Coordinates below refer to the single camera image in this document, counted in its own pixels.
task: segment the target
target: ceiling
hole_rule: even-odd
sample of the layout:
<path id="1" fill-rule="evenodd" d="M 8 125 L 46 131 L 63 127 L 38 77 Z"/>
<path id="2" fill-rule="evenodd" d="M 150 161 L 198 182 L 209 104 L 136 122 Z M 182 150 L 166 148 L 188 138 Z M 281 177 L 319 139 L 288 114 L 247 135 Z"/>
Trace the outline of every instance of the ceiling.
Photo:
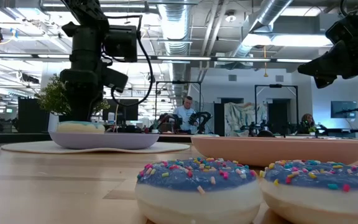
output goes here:
<path id="1" fill-rule="evenodd" d="M 12 1 L 6 1 L 5 5 L 11 4 Z M 66 23 L 73 21 L 76 23 L 74 17 L 64 7 L 59 6 L 59 0 L 44 1 L 44 6 L 40 6 L 38 1 L 28 2 L 24 0 L 16 0 L 16 7 L 0 7 L 0 27 L 4 40 L 0 44 L 0 53 L 23 53 L 23 54 L 70 54 L 71 53 L 71 38 L 67 37 L 62 31 L 61 27 Z M 158 14 L 158 6 L 149 1 L 150 13 L 144 14 L 142 23 L 142 43 L 146 52 L 149 55 L 166 55 L 165 44 L 167 40 L 163 37 L 163 30 L 161 28 L 161 20 Z M 204 42 L 205 33 L 207 30 L 207 23 L 211 19 L 211 8 L 213 0 L 190 1 L 198 2 L 198 4 L 191 5 L 191 13 L 189 19 L 190 36 L 186 42 L 190 49 L 190 55 L 201 55 L 201 48 Z M 288 8 L 284 10 L 280 18 L 277 20 L 281 23 L 285 22 L 287 18 L 310 19 L 318 17 L 320 14 L 334 14 L 337 15 L 337 0 L 329 1 L 305 1 L 294 0 Z M 102 8 L 107 16 L 125 16 L 138 13 L 128 13 L 134 7 L 141 7 L 143 1 L 100 1 Z M 218 6 L 218 13 L 214 17 L 214 26 L 216 26 L 220 8 Z M 242 27 L 244 20 L 248 15 L 257 13 L 260 9 L 261 1 L 229 1 L 227 5 L 228 10 L 234 10 L 236 20 L 228 22 L 223 19 L 211 55 L 219 53 L 228 53 L 237 48 L 242 42 L 244 34 L 242 34 Z M 358 5 L 358 1 L 348 0 L 348 8 L 353 8 Z M 115 25 L 136 25 L 137 19 L 110 19 L 109 23 Z M 169 32 L 175 32 L 177 27 L 172 27 Z M 320 53 L 329 49 L 329 47 L 291 47 L 282 45 L 267 45 L 265 48 L 253 47 L 249 56 L 253 57 L 274 57 L 274 58 L 299 58 L 299 59 L 313 59 Z M 138 55 L 142 55 L 142 51 L 138 47 Z M 39 85 L 31 84 L 31 88 L 26 88 L 29 83 L 20 80 L 21 73 L 37 78 L 42 82 L 43 72 L 42 60 L 6 60 L 0 58 L 0 96 L 5 98 L 6 95 L 12 96 L 32 96 L 39 92 Z M 64 63 L 63 67 L 69 67 L 68 62 Z M 191 79 L 196 80 L 199 73 L 199 63 L 192 62 Z M 264 68 L 264 63 L 254 63 L 249 68 L 258 71 Z M 294 71 L 297 65 L 287 63 L 272 63 L 268 68 L 285 68 L 288 72 Z M 125 73 L 129 76 L 128 88 L 124 92 L 125 97 L 139 97 L 141 98 L 149 86 L 148 75 L 149 68 L 146 63 L 114 63 L 113 69 Z M 205 83 L 216 83 L 216 77 L 219 74 L 227 74 L 227 70 L 214 68 L 211 63 L 207 67 L 209 70 L 206 73 Z M 154 63 L 153 71 L 158 81 L 172 80 L 172 64 L 169 62 Z M 234 73 L 244 73 L 243 71 L 234 71 Z M 163 91 L 159 99 L 166 98 L 167 101 L 161 104 L 168 104 L 167 108 L 172 108 L 174 102 L 172 97 L 172 85 L 165 85 L 166 91 Z M 186 86 L 179 86 L 180 91 L 186 92 Z M 151 113 L 154 108 L 154 103 L 149 100 L 144 104 L 144 113 Z"/>

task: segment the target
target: monitor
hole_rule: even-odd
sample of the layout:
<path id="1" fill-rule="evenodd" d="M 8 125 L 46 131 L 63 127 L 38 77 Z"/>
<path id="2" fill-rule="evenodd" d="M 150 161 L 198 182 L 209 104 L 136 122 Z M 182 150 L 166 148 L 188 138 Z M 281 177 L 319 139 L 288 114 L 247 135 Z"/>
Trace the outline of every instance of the monitor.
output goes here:
<path id="1" fill-rule="evenodd" d="M 357 108 L 356 101 L 332 101 L 331 118 L 356 118 L 356 112 L 344 112 Z"/>
<path id="2" fill-rule="evenodd" d="M 129 99 L 121 99 L 120 103 L 125 105 L 130 105 L 137 103 L 139 100 L 129 100 Z M 117 104 L 114 100 L 107 100 L 107 102 L 110 105 L 109 109 L 103 110 L 103 120 L 107 121 L 109 117 L 109 112 L 116 112 Z M 118 106 L 117 111 L 117 120 L 119 121 L 137 121 L 137 114 L 138 114 L 138 105 L 136 106 L 128 106 L 128 107 L 122 107 Z"/>

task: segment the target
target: workbench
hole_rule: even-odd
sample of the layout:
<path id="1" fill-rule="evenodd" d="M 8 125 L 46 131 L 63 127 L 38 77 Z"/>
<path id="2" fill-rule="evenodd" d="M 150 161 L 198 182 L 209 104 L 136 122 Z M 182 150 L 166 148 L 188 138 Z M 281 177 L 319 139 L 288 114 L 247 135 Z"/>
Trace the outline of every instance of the workbench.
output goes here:
<path id="1" fill-rule="evenodd" d="M 0 224 L 152 224 L 139 212 L 134 197 L 138 172 L 153 161 L 198 156 L 202 157 L 194 147 L 163 154 L 0 150 Z M 254 220 L 261 223 L 289 222 L 263 203 Z"/>

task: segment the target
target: exposed ductwork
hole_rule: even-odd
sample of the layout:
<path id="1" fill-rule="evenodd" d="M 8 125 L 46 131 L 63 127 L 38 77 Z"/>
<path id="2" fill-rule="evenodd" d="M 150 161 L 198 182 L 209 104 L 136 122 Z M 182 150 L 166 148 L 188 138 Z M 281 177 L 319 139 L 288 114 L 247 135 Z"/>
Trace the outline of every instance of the exposed ductwork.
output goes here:
<path id="1" fill-rule="evenodd" d="M 273 23 L 281 15 L 281 13 L 291 4 L 293 0 L 264 0 L 260 6 L 260 10 L 254 14 L 247 16 L 242 27 L 243 41 L 236 50 L 229 53 L 230 57 L 245 57 L 253 48 L 246 41 L 249 32 L 255 30 L 263 30 L 264 32 L 271 32 Z M 246 68 L 242 63 L 227 63 L 221 65 L 221 68 L 229 70 L 235 68 Z"/>
<path id="2" fill-rule="evenodd" d="M 190 6 L 186 4 L 158 5 L 161 15 L 161 29 L 164 39 L 186 40 L 189 35 Z M 165 50 L 168 55 L 188 55 L 189 45 L 183 42 L 166 42 Z M 185 63 L 173 63 L 170 69 L 172 81 L 185 81 L 190 79 L 190 66 Z M 175 97 L 182 97 L 182 88 L 172 85 Z"/>

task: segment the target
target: green leaves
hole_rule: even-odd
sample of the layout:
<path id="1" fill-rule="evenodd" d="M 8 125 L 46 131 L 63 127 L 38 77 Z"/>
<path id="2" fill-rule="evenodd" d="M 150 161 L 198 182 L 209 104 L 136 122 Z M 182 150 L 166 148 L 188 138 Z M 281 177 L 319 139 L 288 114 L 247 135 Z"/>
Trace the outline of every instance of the green leaves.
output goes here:
<path id="1" fill-rule="evenodd" d="M 71 109 L 67 98 L 63 94 L 65 91 L 63 83 L 60 81 L 57 75 L 53 75 L 53 77 L 50 78 L 50 81 L 51 82 L 48 83 L 45 88 L 41 89 L 41 92 L 43 92 L 42 95 L 35 95 L 38 98 L 38 103 L 41 109 L 50 111 L 55 115 L 69 115 Z M 108 108 L 110 108 L 109 103 L 106 99 L 103 99 L 103 101 L 99 102 L 94 107 L 93 112 L 99 112 Z"/>

